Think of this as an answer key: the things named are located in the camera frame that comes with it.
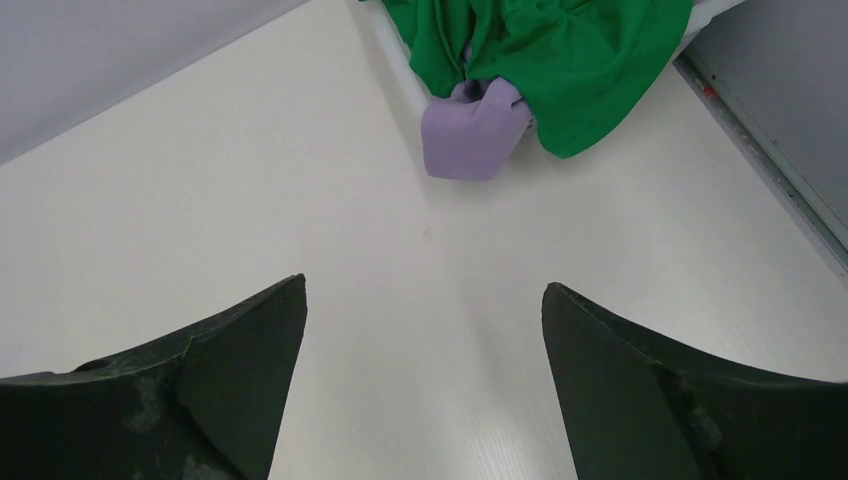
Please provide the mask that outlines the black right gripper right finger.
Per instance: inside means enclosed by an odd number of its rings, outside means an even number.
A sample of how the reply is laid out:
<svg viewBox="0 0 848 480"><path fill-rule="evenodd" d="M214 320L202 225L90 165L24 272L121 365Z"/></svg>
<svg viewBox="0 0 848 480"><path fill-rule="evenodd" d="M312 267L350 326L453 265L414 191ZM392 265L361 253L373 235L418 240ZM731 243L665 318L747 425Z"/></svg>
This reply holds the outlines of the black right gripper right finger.
<svg viewBox="0 0 848 480"><path fill-rule="evenodd" d="M542 330L581 479L843 479L847 387L733 362L552 283Z"/></svg>

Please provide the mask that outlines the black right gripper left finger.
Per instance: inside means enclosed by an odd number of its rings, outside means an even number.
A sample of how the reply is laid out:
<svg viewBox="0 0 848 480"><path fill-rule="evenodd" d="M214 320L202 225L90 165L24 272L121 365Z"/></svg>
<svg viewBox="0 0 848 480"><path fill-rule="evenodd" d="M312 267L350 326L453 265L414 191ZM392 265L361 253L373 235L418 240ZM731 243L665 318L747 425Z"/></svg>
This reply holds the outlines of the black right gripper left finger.
<svg viewBox="0 0 848 480"><path fill-rule="evenodd" d="M307 319L293 275L66 373L1 382L5 479L265 479Z"/></svg>

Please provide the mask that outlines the green t-shirt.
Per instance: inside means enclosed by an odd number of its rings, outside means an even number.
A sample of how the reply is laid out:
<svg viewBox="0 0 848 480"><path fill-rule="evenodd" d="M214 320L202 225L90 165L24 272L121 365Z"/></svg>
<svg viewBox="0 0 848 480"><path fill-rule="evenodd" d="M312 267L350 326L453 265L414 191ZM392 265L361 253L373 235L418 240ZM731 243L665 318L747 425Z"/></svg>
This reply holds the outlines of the green t-shirt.
<svg viewBox="0 0 848 480"><path fill-rule="evenodd" d="M435 97L461 82L503 79L559 158L592 147L650 89L684 36L679 0L408 0L384 4Z"/></svg>

